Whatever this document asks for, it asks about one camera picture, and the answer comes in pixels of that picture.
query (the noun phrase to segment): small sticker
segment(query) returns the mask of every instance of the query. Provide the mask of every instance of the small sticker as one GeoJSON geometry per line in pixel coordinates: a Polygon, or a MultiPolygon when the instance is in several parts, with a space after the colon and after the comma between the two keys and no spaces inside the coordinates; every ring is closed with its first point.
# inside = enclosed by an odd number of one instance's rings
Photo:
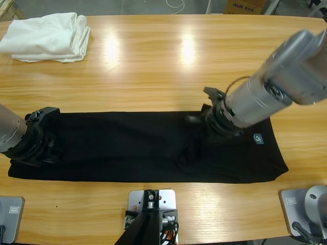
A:
{"type": "Polygon", "coordinates": [[[253,138],[257,144],[264,144],[264,140],[261,134],[254,134],[253,138]]]}
{"type": "Polygon", "coordinates": [[[286,198],[286,203],[287,203],[287,205],[294,205],[294,204],[296,204],[296,199],[295,198],[286,198]]]}
{"type": "Polygon", "coordinates": [[[19,213],[19,207],[10,207],[9,213],[19,213]]]}

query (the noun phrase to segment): folded white towel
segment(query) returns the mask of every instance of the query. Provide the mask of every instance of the folded white towel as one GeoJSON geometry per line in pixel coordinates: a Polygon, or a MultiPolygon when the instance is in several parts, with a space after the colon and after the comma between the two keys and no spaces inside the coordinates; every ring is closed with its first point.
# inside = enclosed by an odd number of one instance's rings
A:
{"type": "Polygon", "coordinates": [[[84,59],[89,34],[86,17],[76,13],[14,20],[0,42],[0,53],[25,62],[75,62],[84,59]]]}

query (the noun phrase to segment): black mount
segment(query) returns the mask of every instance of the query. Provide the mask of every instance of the black mount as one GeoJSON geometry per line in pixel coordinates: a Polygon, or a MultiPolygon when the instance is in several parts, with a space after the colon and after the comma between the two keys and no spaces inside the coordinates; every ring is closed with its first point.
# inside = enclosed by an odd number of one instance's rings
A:
{"type": "Polygon", "coordinates": [[[242,134],[242,129],[235,126],[232,121],[224,115],[222,103],[226,94],[217,88],[205,87],[203,90],[209,95],[212,106],[203,106],[202,113],[198,117],[187,116],[186,121],[191,124],[206,125],[205,138],[210,143],[221,143],[234,136],[242,134]]]}
{"type": "Polygon", "coordinates": [[[56,121],[59,116],[59,108],[54,107],[45,107],[28,115],[25,118],[26,134],[15,147],[3,154],[32,166],[57,163],[63,155],[62,151],[55,147],[56,121]]]}
{"type": "Polygon", "coordinates": [[[160,211],[159,190],[145,190],[142,211],[140,213],[126,211],[126,217],[132,218],[133,221],[130,225],[125,225],[126,231],[115,245],[162,244],[160,232],[162,231],[162,216],[165,213],[177,216],[177,210],[160,211]]]}

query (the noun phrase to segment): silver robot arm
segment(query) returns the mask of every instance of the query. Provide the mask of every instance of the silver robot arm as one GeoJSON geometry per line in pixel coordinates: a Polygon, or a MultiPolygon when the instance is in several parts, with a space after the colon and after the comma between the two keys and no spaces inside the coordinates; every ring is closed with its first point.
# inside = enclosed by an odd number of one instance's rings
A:
{"type": "Polygon", "coordinates": [[[238,89],[216,104],[214,132],[227,137],[292,104],[327,97],[327,31],[300,31],[283,43],[238,89]]]}

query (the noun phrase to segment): wood grain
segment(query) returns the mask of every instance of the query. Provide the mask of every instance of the wood grain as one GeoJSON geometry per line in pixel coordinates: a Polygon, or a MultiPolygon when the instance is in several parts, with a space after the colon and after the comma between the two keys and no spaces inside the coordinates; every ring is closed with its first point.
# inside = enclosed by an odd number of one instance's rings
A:
{"type": "MultiPolygon", "coordinates": [[[[62,112],[199,110],[204,86],[226,89],[251,75],[290,35],[318,34],[321,19],[285,16],[92,16],[81,62],[23,63],[0,54],[0,103],[20,116],[62,112]]],[[[0,23],[0,37],[8,27],[0,23]]],[[[180,244],[288,235],[278,192],[327,184],[327,102],[272,117],[290,171],[255,184],[86,183],[12,179],[0,156],[0,195],[26,199],[18,242],[113,244],[123,232],[128,192],[172,188],[180,244]]]]}

